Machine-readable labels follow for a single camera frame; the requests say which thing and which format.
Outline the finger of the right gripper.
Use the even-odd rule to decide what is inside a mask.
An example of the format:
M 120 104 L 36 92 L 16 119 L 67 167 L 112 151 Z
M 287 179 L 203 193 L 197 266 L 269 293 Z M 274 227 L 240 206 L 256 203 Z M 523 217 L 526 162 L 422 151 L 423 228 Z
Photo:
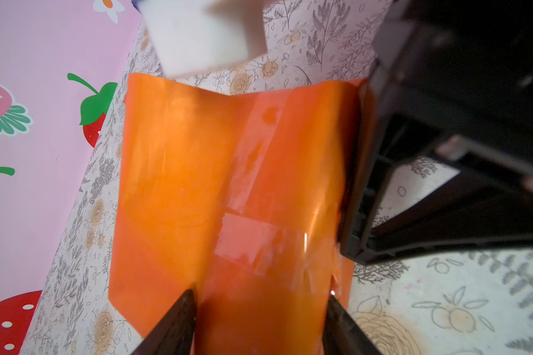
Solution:
M 362 265 L 445 251 L 533 247 L 533 138 L 463 139 L 463 155 L 438 154 L 452 133 L 425 121 L 383 118 L 374 104 L 361 111 L 355 177 L 341 222 L 341 253 Z M 394 174 L 419 158 L 456 171 L 413 206 L 374 225 Z

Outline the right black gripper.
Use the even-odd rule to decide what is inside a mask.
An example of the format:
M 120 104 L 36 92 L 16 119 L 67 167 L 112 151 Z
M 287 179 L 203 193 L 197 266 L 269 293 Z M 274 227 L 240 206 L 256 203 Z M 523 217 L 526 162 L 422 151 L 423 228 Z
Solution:
M 533 174 L 533 1 L 394 1 L 373 50 L 382 115 Z

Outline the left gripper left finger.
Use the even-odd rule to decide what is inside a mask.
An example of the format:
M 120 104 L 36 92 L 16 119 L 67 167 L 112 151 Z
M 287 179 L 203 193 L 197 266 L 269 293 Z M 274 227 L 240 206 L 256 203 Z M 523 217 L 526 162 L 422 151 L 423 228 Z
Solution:
M 195 333 L 195 293 L 186 290 L 132 355 L 190 355 Z

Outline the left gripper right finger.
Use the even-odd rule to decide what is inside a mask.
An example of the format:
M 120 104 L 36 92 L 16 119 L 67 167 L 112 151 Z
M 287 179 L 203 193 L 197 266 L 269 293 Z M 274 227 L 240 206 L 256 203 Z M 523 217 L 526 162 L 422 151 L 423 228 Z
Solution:
M 333 295 L 327 306 L 322 342 L 325 355 L 381 355 Z

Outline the clear adhesive tape strip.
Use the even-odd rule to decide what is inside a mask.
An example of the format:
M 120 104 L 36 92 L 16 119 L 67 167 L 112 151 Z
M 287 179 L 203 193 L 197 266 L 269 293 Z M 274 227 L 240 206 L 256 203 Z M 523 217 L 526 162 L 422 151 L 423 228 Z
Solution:
M 344 178 L 339 97 L 304 87 L 251 100 L 217 251 L 278 287 L 327 294 Z

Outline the orange yellow wrapping paper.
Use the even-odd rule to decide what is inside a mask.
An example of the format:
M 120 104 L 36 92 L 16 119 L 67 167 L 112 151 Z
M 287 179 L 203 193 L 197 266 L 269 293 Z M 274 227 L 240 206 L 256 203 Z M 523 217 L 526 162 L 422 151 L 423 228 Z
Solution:
M 197 354 L 323 351 L 361 85 L 130 75 L 109 300 L 142 337 L 192 289 Z

